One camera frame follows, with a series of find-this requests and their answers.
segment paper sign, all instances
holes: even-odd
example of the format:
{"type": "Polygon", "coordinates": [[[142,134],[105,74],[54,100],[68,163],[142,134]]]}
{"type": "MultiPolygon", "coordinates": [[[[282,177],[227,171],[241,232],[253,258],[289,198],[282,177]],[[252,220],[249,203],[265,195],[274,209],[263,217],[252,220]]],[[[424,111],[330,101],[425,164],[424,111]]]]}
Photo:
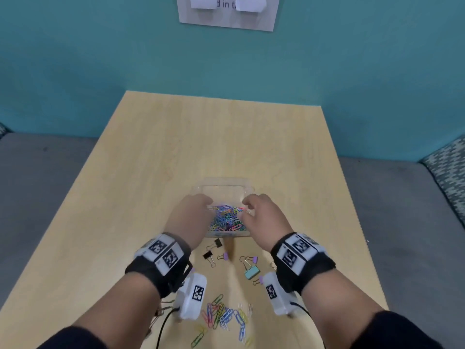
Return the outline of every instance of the paper sign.
{"type": "Polygon", "coordinates": [[[261,12],[266,7],[266,0],[236,0],[236,10],[261,12]]]}
{"type": "Polygon", "coordinates": [[[216,9],[191,7],[191,0],[177,0],[179,22],[215,27],[253,29],[272,32],[279,0],[266,0],[261,12],[238,11],[237,0],[216,0],[216,9]]]}
{"type": "Polygon", "coordinates": [[[216,0],[191,0],[191,7],[206,10],[216,9],[216,0]]]}

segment wooden table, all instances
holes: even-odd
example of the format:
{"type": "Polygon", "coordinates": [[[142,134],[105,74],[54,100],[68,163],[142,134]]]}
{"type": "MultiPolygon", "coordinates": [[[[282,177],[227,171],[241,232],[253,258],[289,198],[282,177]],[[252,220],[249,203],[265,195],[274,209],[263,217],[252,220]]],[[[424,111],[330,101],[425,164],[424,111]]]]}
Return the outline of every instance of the wooden table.
{"type": "MultiPolygon", "coordinates": [[[[2,348],[35,348],[76,320],[162,230],[173,205],[216,176],[250,179],[387,308],[320,107],[126,92],[0,312],[2,348]]],[[[244,277],[241,255],[258,255],[264,275],[272,270],[269,254],[236,238],[228,245],[232,262],[211,268],[201,257],[210,243],[192,256],[208,278],[205,299],[222,293],[227,306],[253,304],[251,348],[322,348],[310,318],[275,316],[264,288],[244,277]]],[[[161,322],[144,348],[155,347],[161,322]]],[[[170,320],[160,347],[188,348],[195,323],[202,318],[170,320]]],[[[230,329],[209,330],[197,348],[243,347],[238,324],[230,329]]]]}

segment wrist strap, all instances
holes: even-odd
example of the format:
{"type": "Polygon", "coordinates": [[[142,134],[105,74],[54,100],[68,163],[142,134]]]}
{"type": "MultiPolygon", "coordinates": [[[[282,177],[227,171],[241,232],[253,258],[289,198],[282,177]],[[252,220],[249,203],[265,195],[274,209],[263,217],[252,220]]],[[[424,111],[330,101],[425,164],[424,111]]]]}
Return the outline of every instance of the wrist strap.
{"type": "Polygon", "coordinates": [[[271,250],[271,256],[278,281],[287,293],[301,294],[314,276],[336,268],[325,248],[305,234],[283,236],[271,250]]]}
{"type": "Polygon", "coordinates": [[[176,292],[192,270],[190,255],[191,248],[183,239],[163,233],[136,251],[125,273],[138,272],[146,276],[164,298],[176,292]]]}

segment right hand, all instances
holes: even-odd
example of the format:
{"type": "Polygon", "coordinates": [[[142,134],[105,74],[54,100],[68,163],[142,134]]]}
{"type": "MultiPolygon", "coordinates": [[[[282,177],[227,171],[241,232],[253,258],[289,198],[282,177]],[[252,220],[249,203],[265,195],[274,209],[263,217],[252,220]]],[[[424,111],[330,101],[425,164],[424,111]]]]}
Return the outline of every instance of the right hand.
{"type": "Polygon", "coordinates": [[[283,236],[294,232],[284,213],[268,195],[252,193],[242,204],[254,209],[255,216],[241,212],[238,217],[253,240],[265,251],[270,252],[283,236]]]}

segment forearm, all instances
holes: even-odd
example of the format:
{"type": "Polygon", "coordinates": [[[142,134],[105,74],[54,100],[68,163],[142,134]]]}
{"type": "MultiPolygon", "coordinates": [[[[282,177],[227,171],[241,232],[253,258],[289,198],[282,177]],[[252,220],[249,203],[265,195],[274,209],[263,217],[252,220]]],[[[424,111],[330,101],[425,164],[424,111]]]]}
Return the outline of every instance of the forearm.
{"type": "Polygon", "coordinates": [[[338,270],[315,276],[302,299],[328,349],[348,349],[382,307],[338,270]]]}
{"type": "Polygon", "coordinates": [[[123,276],[75,323],[88,329],[108,349],[140,348],[160,305],[151,281],[139,273],[123,276]]]}

